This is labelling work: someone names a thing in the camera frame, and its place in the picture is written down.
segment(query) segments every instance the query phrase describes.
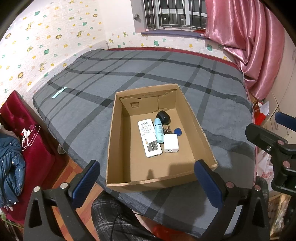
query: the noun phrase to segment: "red velvet chair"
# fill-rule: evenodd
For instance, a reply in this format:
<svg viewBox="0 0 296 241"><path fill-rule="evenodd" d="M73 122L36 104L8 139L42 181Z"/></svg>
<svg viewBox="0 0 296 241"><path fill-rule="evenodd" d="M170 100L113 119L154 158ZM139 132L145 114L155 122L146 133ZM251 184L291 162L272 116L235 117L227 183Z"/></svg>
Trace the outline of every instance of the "red velvet chair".
<svg viewBox="0 0 296 241"><path fill-rule="evenodd" d="M20 99L20 95L13 91L0 109L0 122L5 129L20 136L21 131L32 129L39 124L34 120L28 109ZM66 165L65 159L57 153L52 143L47 141L46 134L39 131L32 146L22 152L26 162L25 184L19 202L13 205L13 211L8 209L7 218L23 224L32 190L35 186L50 189L53 182Z"/></svg>

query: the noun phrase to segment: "blue garment with stars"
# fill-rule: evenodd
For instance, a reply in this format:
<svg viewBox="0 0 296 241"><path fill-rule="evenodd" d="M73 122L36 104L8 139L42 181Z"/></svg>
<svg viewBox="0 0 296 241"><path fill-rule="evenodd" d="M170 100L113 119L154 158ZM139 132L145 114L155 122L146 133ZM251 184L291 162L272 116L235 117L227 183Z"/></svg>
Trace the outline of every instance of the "blue garment with stars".
<svg viewBox="0 0 296 241"><path fill-rule="evenodd" d="M25 180L22 146L15 137L0 133L0 207L18 202Z"/></svg>

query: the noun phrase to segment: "person's leg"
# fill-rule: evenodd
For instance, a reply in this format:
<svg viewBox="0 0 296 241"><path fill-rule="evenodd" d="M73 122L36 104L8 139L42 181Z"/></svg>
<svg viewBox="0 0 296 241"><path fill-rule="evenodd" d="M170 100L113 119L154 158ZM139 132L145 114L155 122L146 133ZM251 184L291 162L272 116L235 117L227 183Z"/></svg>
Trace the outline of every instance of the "person's leg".
<svg viewBox="0 0 296 241"><path fill-rule="evenodd" d="M140 224L130 208L105 191L94 200L91 218L100 241L110 240L113 224L113 241L161 241Z"/></svg>

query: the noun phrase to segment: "satin curtain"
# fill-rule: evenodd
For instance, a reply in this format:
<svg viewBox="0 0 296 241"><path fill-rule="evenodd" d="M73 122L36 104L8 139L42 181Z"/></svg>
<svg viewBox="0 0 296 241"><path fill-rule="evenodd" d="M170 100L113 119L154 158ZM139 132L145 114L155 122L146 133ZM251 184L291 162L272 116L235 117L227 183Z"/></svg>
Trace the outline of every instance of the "satin curtain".
<svg viewBox="0 0 296 241"><path fill-rule="evenodd" d="M232 54L249 92L264 99L279 71L284 27L259 0L205 0L204 36Z"/></svg>

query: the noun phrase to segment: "wooden floor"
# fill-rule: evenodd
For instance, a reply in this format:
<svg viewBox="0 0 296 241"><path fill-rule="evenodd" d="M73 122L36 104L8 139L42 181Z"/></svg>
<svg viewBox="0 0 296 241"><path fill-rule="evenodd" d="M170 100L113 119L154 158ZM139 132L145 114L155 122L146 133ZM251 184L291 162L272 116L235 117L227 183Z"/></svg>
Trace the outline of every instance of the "wooden floor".
<svg viewBox="0 0 296 241"><path fill-rule="evenodd" d="M69 158L68 156L65 156L65 158L69 159L68 164L63 170L63 172L61 173L61 175L59 176L59 178L57 179L57 181L55 182L55 184L53 185L53 188L59 187L59 185L61 185L61 183L63 182L69 183L77 173L82 172L82 169L71 158ZM83 221L87 229L98 241L99 241L99 238L91 219L91 205L93 201L97 198L97 196L101 193L102 190L103 189L97 183L95 183L87 199L85 200L83 206L81 208L76 209L76 212L78 213L79 217L81 218L81 220ZM67 241L72 241L73 239L71 238L66 226L64 225L62 217L59 214L58 208L53 207L53 211L57 219L57 223L64 235L64 238Z"/></svg>

